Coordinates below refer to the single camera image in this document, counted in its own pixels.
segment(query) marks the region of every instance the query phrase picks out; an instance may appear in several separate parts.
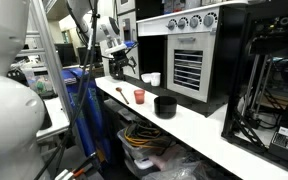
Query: black bowl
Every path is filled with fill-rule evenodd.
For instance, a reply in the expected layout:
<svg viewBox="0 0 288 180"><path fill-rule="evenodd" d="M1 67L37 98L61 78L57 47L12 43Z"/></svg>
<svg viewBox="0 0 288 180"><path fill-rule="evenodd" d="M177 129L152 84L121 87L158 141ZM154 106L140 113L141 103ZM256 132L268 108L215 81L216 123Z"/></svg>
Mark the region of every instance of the black bowl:
<svg viewBox="0 0 288 180"><path fill-rule="evenodd" d="M155 114L162 119L172 118L176 114L177 100L169 96L154 99Z"/></svg>

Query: white mug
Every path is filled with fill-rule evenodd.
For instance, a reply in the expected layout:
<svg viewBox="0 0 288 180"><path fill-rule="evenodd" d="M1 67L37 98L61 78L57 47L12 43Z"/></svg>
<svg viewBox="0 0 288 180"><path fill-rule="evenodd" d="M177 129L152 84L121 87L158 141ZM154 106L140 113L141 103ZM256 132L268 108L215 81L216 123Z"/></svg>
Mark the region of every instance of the white mug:
<svg viewBox="0 0 288 180"><path fill-rule="evenodd" d="M152 86L159 86L161 84L161 73L153 72L151 79Z"/></svg>

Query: monitor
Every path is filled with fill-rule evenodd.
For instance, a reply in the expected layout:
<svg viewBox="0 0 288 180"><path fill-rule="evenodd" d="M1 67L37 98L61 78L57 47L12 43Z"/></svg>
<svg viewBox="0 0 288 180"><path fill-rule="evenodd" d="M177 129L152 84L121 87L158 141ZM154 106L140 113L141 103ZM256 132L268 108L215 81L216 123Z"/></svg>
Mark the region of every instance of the monitor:
<svg viewBox="0 0 288 180"><path fill-rule="evenodd" d="M84 65L86 51L87 51L86 47L78 47L77 48L77 52L78 52L78 56L80 58L80 65L81 66ZM95 59L93 61L93 64L101 63L101 62L102 62L101 47L95 46Z"/></svg>
<svg viewBox="0 0 288 180"><path fill-rule="evenodd" d="M72 43L55 44L55 48L63 67L77 64L76 55Z"/></svg>

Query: white robot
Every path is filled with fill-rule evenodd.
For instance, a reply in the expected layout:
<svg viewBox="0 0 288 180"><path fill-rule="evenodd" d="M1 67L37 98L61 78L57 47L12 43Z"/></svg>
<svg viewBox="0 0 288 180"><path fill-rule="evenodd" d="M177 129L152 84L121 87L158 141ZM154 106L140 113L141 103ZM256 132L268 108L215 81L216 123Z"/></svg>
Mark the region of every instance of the white robot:
<svg viewBox="0 0 288 180"><path fill-rule="evenodd" d="M92 37L93 30L92 24L86 22L83 17L91 10L90 2L94 4L93 1L66 0L69 13L85 39ZM124 79L123 67L126 66L132 68L135 74L137 64L133 57L128 58L126 56L125 50L127 50L127 46L120 39L120 30L115 19L107 16L99 17L95 41L107 42L108 49L105 52L114 57L113 60L109 60L109 72L114 79Z"/></svg>
<svg viewBox="0 0 288 180"><path fill-rule="evenodd" d="M83 22L82 17L90 10L84 4L89 0L72 2L75 4L70 3L70 7L77 10L73 14ZM24 45L29 4L30 0L0 0L0 180L31 180L44 165L36 143L36 132L45 114L43 102L28 87L5 77ZM100 18L97 27L97 41L107 40L110 47L107 52L115 58L110 62L110 72L120 78L129 59L125 55L126 46L119 40L115 20ZM91 32L88 29L86 36L91 37ZM49 174L45 172L40 179L50 179Z"/></svg>

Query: table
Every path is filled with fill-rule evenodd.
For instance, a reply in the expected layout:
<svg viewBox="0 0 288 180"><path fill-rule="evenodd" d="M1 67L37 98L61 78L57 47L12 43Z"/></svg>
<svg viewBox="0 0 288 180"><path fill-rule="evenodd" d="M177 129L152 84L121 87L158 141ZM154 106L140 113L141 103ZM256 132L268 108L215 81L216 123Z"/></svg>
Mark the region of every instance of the table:
<svg viewBox="0 0 288 180"><path fill-rule="evenodd" d="M42 141L54 135L65 132L69 126L69 120L62 110L60 99L53 98L44 100L46 109L50 115L52 126L48 129L40 130L36 133L37 141Z"/></svg>
<svg viewBox="0 0 288 180"><path fill-rule="evenodd" d="M96 84L123 106L147 118L240 178L288 180L288 171L230 144L221 137L227 105L208 118L178 105L175 117L163 120L154 114L154 99L157 97L155 94L146 91L145 103L137 105L133 91L139 89L138 87L125 81L113 80L110 76L97 78ZM116 87L123 89L123 94L130 104L124 102L120 93L115 90Z"/></svg>

